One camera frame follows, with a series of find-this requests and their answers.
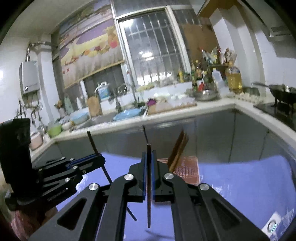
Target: pipe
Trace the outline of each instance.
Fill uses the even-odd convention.
[[[27,47],[27,51],[26,51],[26,62],[30,61],[30,50],[31,48],[37,47],[39,45],[47,45],[47,46],[51,46],[51,47],[58,47],[57,45],[49,42],[49,41],[38,41],[36,43],[29,43],[28,47]]]

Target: faucet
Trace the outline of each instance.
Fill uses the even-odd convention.
[[[113,93],[114,93],[114,97],[115,97],[115,101],[116,101],[116,107],[115,107],[115,109],[118,111],[118,113],[121,113],[122,112],[122,108],[121,108],[120,102],[118,100],[117,93],[116,93],[116,91],[114,89],[113,89]]]
[[[130,88],[131,88],[131,91],[133,92],[133,98],[134,98],[134,100],[135,100],[135,104],[137,103],[137,99],[136,99],[136,94],[135,94],[135,90],[134,90],[134,88],[132,87],[132,85],[131,84],[129,84],[129,83],[123,83],[121,86],[119,86],[118,87],[118,89],[117,89],[117,94],[119,94],[119,91],[120,91],[120,88],[122,87],[122,86],[129,86]]]

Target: wok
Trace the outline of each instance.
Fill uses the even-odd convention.
[[[296,88],[282,85],[265,85],[260,82],[253,82],[252,85],[263,86],[270,89],[274,98],[287,104],[296,103]]]

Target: cooking oil bottle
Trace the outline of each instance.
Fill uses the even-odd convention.
[[[227,84],[230,91],[238,94],[242,92],[242,76],[238,67],[234,66],[233,63],[229,62],[229,67],[225,71]]]

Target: gray cabinet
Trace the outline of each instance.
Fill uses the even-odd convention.
[[[104,140],[106,151],[111,154],[141,158],[142,152],[146,151],[146,140],[142,127],[100,136]]]
[[[274,138],[268,133],[265,137],[261,159],[268,158],[275,155],[282,155],[283,149],[279,146]]]
[[[46,151],[44,151],[36,160],[33,161],[32,166],[38,163],[38,165],[45,165],[47,161],[55,160],[63,157],[58,146],[56,144],[51,145]]]
[[[182,129],[188,134],[188,143],[183,156],[196,156],[196,133],[194,118],[166,122],[146,127],[148,141],[156,150],[157,158],[168,158]]]
[[[253,118],[237,112],[230,162],[259,160],[267,129]]]
[[[196,117],[198,162],[228,162],[234,131],[234,112],[221,111]]]
[[[98,152],[107,151],[105,141],[100,135],[93,135],[93,140]],[[61,153],[64,157],[70,159],[80,159],[82,157],[94,154],[94,150],[91,147],[88,137],[61,141],[57,143]]]

